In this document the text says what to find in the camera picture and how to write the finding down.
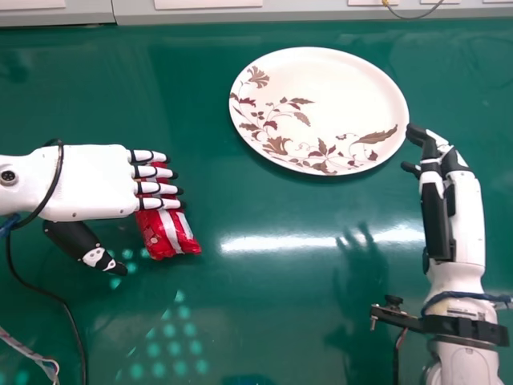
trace white cabinet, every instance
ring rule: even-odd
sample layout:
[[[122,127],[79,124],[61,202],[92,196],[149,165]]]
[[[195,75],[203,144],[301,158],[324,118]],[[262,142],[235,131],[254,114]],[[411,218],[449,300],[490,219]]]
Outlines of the white cabinet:
[[[111,0],[0,0],[0,27],[106,22],[115,22]]]

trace black bracket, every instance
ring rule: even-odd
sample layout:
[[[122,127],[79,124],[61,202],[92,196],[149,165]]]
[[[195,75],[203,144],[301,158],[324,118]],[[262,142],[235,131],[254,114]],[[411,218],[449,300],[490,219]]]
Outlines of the black bracket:
[[[402,298],[385,296],[386,305],[373,304],[370,307],[370,330],[374,330],[376,322],[408,328],[415,333],[442,334],[457,338],[472,339],[492,343],[498,347],[510,346],[507,328],[505,326],[477,321],[464,317],[449,317],[445,315],[427,315],[417,318],[399,307]]]

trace black cable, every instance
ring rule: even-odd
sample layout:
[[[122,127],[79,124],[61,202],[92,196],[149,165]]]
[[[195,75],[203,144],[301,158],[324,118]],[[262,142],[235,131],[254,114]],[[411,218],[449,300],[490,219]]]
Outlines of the black cable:
[[[59,149],[59,157],[57,159],[57,164],[55,166],[55,174],[54,178],[51,181],[50,187],[48,188],[48,191],[46,192],[46,195],[42,199],[41,203],[36,207],[36,209],[30,213],[25,219],[21,220],[20,222],[16,223],[12,227],[12,230],[20,229],[23,226],[28,225],[30,222],[32,222],[45,208],[46,204],[50,200],[51,196],[53,195],[57,183],[59,182],[59,178],[61,176],[61,172],[63,170],[63,162],[64,162],[64,145],[63,142],[61,142],[58,139],[49,140],[46,142],[43,147],[47,147],[52,145],[53,143],[57,143],[58,149]],[[75,336],[77,346],[79,348],[80,353],[80,362],[82,367],[82,385],[87,385],[87,357],[86,357],[86,351],[83,347],[82,339],[80,338],[79,328],[77,327],[77,323],[75,321],[75,318],[73,317],[73,314],[71,313],[70,307],[67,305],[66,301],[64,299],[60,298],[59,296],[51,293],[50,291],[38,288],[37,286],[31,285],[30,283],[23,280],[23,278],[20,277],[16,269],[14,268],[13,258],[11,254],[10,249],[10,233],[6,237],[6,257],[7,257],[7,264],[9,266],[10,272],[13,274],[14,278],[21,283],[26,288],[35,291],[36,293],[42,294],[44,296],[47,296],[49,298],[54,299],[61,305],[63,305],[64,310],[66,311],[66,314],[71,322],[71,327],[73,329],[73,334]]]

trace white wire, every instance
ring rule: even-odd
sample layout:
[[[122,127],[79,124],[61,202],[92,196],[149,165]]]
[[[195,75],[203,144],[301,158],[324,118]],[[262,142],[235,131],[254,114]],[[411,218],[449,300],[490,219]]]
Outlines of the white wire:
[[[402,16],[401,14],[398,14],[395,10],[392,9],[392,7],[390,6],[390,3],[388,0],[382,0],[382,4],[383,6],[385,6],[386,8],[388,8],[388,10],[396,17],[396,18],[400,18],[402,20],[419,20],[420,18],[425,18],[426,16],[432,14],[433,12],[436,11],[436,9],[442,5],[442,3],[444,2],[444,0],[440,0],[439,2],[437,2],[433,8],[431,8],[430,10],[428,10],[427,12],[425,12],[424,14],[420,14],[419,16],[413,16],[411,18],[408,18],[406,16]]]
[[[45,357],[38,355],[31,349],[14,339],[9,333],[7,333],[2,327],[0,327],[0,339],[3,340],[7,345],[20,352],[25,357],[34,361],[41,369],[45,372],[48,379],[52,382],[52,385],[59,385],[59,371],[60,366],[54,359],[46,359]],[[53,368],[48,367],[45,363],[53,365]]]

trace blue cable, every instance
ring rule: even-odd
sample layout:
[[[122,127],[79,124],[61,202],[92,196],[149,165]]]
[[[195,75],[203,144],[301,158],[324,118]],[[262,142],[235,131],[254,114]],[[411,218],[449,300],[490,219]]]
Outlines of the blue cable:
[[[7,237],[10,233],[10,230],[20,221],[20,219],[22,218],[19,216],[19,214],[13,214],[7,218],[7,221],[0,225],[0,238]]]
[[[509,304],[512,302],[512,298],[509,295],[492,295],[492,294],[478,294],[478,293],[466,293],[464,291],[443,291],[440,294],[433,296],[420,310],[420,315],[426,317],[426,310],[432,307],[435,303],[438,303],[447,298],[472,298],[482,301],[490,302],[503,302],[509,309]]]

